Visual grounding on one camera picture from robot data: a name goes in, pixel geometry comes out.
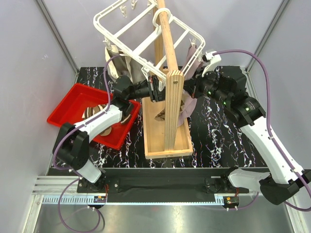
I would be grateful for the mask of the white hanger clip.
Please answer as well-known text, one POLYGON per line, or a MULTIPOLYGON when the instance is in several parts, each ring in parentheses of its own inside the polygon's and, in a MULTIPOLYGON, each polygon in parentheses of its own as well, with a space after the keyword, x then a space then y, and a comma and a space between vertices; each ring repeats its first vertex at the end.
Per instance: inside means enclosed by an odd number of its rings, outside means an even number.
POLYGON ((158 77, 158 90, 162 92, 166 87, 166 78, 158 77))

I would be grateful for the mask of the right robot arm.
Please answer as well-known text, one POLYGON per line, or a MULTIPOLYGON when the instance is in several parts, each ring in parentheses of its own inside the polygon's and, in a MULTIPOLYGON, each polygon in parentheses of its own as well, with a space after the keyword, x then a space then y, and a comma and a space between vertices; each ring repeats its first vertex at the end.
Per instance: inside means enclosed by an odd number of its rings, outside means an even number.
POLYGON ((221 176, 221 188, 232 192, 236 188, 260 192, 272 204, 279 205, 311 182, 311 171, 303 169, 280 145, 268 116, 260 103, 246 90, 247 77, 239 67, 228 66, 219 71, 198 68, 191 81, 191 96, 215 100, 222 106, 227 119, 235 124, 253 143, 269 170, 252 172, 230 168, 221 176))

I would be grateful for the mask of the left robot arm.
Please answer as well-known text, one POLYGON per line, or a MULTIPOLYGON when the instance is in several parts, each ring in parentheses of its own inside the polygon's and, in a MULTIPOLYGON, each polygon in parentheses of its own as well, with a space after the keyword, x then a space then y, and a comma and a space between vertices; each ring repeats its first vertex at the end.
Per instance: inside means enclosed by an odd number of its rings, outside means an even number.
POLYGON ((149 97, 160 102, 165 99, 165 82, 153 75, 137 84, 128 76, 120 76, 113 84, 113 94, 108 104, 98 113, 75 124, 61 126, 52 150, 53 158, 69 166, 80 177, 88 181, 88 187, 94 192, 104 189, 104 173, 89 159, 89 144, 101 132, 116 123, 126 122, 131 116, 133 99, 149 97))

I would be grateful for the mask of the white clip hanger frame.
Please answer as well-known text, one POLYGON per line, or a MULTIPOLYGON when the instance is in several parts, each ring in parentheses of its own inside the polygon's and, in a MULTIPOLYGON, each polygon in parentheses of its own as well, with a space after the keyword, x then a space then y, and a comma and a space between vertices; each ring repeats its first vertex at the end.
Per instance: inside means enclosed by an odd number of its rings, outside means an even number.
POLYGON ((126 3, 127 1, 125 0, 118 0, 97 13, 93 18, 93 25, 97 29, 97 31, 99 31, 105 37, 106 45, 109 47, 109 43, 112 43, 113 45, 117 46, 117 48, 121 49, 126 56, 129 56, 132 59, 136 60, 138 63, 140 63, 142 65, 142 72, 145 77, 148 77, 149 74, 152 73, 155 74, 157 77, 167 79, 167 75, 161 70, 163 64, 167 63, 168 65, 173 64, 174 66, 177 66, 175 49, 179 46, 182 40, 190 34, 192 38, 196 38, 196 42, 198 42, 199 44, 197 45, 196 52, 181 70, 181 72, 186 75, 194 61, 198 60, 199 56, 202 54, 203 48, 206 45, 205 39, 194 29, 192 29, 183 21, 175 17, 171 13, 171 11, 165 7, 165 1, 163 0, 148 1, 148 6, 146 9, 139 13, 133 20, 125 24, 125 26, 123 26, 121 29, 119 29, 115 33, 112 33, 101 24, 101 20, 108 17, 110 13, 114 12, 117 9, 120 9, 123 16, 126 17, 126 3), (154 30, 136 48, 129 48, 128 45, 121 41, 120 37, 154 9, 156 9, 152 19, 154 30), (171 35, 171 23, 175 23, 177 26, 184 30, 181 36, 175 42, 173 42, 173 38, 171 35), (143 58, 141 54, 152 43, 159 39, 159 37, 162 37, 163 39, 165 55, 160 59, 157 64, 153 64, 152 62, 147 61, 145 58, 143 58))

